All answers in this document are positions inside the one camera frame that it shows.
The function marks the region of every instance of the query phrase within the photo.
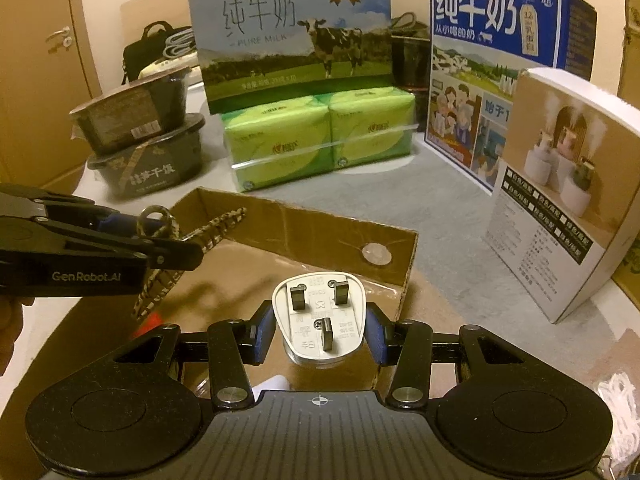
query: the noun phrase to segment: green tissue pack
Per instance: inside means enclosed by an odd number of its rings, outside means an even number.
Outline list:
[[[398,88],[369,88],[317,96],[331,115],[334,168],[411,152],[415,97]]]
[[[222,121],[242,190],[333,169],[329,110],[313,96],[226,113]]]

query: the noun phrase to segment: white humidifier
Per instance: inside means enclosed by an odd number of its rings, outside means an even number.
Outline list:
[[[546,186],[551,173],[551,145],[553,138],[545,132],[540,132],[540,139],[533,146],[524,163],[524,172],[537,184]]]
[[[577,137],[575,133],[565,127],[562,129],[558,146],[551,150],[551,173],[549,174],[548,186],[558,193],[562,192],[567,177],[571,177],[576,169],[573,159]]]
[[[595,171],[594,165],[583,160],[575,171],[564,180],[560,200],[567,209],[575,216],[580,217],[584,214],[589,202],[591,201],[591,193],[589,187]]]

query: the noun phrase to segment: ribbed gray surface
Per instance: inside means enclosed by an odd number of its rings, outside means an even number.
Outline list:
[[[313,402],[327,399],[322,406]],[[49,474],[44,480],[60,480]],[[373,392],[266,392],[254,408],[217,415],[180,458],[139,480],[488,480],[453,457],[415,413]],[[594,480],[585,473],[576,480]]]

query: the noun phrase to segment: black plastic bowl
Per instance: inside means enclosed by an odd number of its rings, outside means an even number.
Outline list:
[[[187,114],[178,129],[106,156],[91,155],[115,196],[132,198],[175,186],[197,175],[202,166],[200,129],[205,118]]]
[[[120,86],[71,110],[97,155],[109,155],[182,125],[186,110],[184,77],[175,68]]]

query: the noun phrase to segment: metal prong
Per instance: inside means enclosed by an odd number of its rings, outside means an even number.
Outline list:
[[[323,317],[320,322],[322,350],[328,352],[334,348],[334,331],[331,328],[331,318]]]
[[[291,303],[293,305],[293,310],[305,309],[305,290],[306,286],[304,284],[291,287]]]
[[[349,282],[336,282],[334,288],[334,300],[336,305],[347,304],[349,299]]]

